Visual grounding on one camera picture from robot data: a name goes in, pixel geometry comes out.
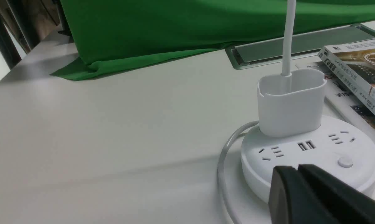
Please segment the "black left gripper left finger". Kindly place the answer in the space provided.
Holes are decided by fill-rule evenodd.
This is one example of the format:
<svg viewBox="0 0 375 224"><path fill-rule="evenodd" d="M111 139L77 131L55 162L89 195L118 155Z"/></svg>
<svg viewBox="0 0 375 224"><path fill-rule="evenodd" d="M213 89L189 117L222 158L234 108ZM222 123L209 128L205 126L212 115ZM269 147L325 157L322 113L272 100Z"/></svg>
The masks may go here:
<svg viewBox="0 0 375 224"><path fill-rule="evenodd" d="M293 167L273 169L268 200L273 224L333 224L333 216L326 211L303 176Z"/></svg>

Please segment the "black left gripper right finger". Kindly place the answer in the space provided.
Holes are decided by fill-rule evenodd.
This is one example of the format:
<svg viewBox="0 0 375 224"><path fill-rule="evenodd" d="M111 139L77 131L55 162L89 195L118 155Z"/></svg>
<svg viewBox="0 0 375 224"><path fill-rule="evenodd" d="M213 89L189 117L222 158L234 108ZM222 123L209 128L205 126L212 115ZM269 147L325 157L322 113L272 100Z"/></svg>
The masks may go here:
<svg viewBox="0 0 375 224"><path fill-rule="evenodd" d="M375 224L375 200L316 165L298 166L321 204L340 224Z"/></svg>

